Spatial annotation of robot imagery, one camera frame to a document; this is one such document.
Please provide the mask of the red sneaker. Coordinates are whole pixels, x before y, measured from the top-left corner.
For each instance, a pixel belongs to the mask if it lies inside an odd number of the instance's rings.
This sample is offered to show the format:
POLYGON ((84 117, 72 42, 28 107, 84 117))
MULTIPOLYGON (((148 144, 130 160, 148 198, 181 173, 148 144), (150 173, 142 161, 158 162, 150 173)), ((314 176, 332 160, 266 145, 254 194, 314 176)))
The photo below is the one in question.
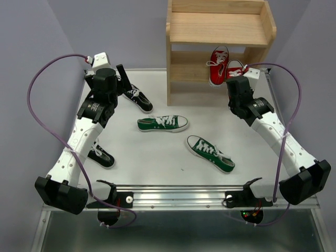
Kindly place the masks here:
POLYGON ((232 59, 228 62, 225 72, 225 79, 228 80, 232 77, 243 75, 246 70, 243 69, 244 65, 240 60, 232 59))
POLYGON ((211 54, 210 60, 206 62, 209 67, 209 84, 220 87, 225 80, 225 71, 229 62, 229 51, 226 46, 218 46, 211 54))

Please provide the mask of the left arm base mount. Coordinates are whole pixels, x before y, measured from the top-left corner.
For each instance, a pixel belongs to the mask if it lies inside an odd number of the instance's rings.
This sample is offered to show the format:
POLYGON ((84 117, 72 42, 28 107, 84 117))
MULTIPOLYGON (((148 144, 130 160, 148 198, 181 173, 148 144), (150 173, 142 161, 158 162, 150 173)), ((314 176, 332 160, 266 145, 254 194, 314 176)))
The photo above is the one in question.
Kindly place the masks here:
POLYGON ((88 209, 98 209, 97 219, 101 227, 116 229, 130 226, 137 219, 137 214, 133 207, 134 193, 131 191, 118 192, 117 186, 104 180, 97 180, 109 187, 105 199, 91 199, 86 205, 88 209))

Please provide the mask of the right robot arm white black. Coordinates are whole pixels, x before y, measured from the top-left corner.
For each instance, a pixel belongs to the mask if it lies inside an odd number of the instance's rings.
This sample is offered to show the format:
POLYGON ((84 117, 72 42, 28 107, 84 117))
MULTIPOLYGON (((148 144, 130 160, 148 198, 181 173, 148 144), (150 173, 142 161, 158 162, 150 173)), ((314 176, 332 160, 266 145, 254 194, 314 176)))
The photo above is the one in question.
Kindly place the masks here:
POLYGON ((226 81, 229 108, 257 132, 279 157, 279 165, 288 178, 279 182, 276 192, 291 205, 298 205, 320 192, 328 179, 331 165, 308 153, 280 122, 274 108, 265 98, 254 98, 245 76, 226 81))

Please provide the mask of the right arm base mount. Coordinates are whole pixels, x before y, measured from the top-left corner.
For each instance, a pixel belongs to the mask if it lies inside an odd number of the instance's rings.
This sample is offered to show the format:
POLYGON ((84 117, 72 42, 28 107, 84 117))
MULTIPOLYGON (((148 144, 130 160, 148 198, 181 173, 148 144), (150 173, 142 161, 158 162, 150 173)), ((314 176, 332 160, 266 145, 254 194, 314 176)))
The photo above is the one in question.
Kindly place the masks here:
POLYGON ((243 207, 240 211, 241 217, 247 223, 257 226, 264 217, 263 207, 272 207, 273 202, 267 201, 265 197, 255 197, 251 185, 256 181, 261 180, 261 177, 255 178, 246 182, 241 191, 226 191, 222 200, 222 205, 227 208, 243 207))

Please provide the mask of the green sneaker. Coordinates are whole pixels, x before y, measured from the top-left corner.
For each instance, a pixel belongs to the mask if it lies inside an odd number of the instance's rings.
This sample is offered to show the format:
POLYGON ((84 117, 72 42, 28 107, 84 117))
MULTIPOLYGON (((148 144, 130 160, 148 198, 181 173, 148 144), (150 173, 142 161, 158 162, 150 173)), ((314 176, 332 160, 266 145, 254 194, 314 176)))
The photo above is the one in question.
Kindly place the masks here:
POLYGON ((221 152, 216 145, 211 144, 200 136, 188 136, 186 147, 194 156, 212 163, 223 173, 230 173, 236 166, 231 157, 221 152))
POLYGON ((179 115, 149 116, 137 120, 138 129, 142 132, 165 131, 177 133, 184 131, 189 126, 186 117, 179 115))

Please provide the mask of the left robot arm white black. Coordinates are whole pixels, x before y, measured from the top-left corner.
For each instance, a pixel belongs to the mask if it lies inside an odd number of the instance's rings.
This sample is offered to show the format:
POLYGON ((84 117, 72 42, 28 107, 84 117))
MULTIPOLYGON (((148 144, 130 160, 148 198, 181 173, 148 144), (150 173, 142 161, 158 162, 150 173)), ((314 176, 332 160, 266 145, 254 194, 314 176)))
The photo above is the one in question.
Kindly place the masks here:
POLYGON ((85 81, 90 92, 79 107, 71 136, 46 177, 38 177, 35 189, 46 205, 78 215, 85 208, 91 188, 78 187, 85 175, 83 164, 118 105, 118 96, 132 89, 122 64, 101 68, 85 81))

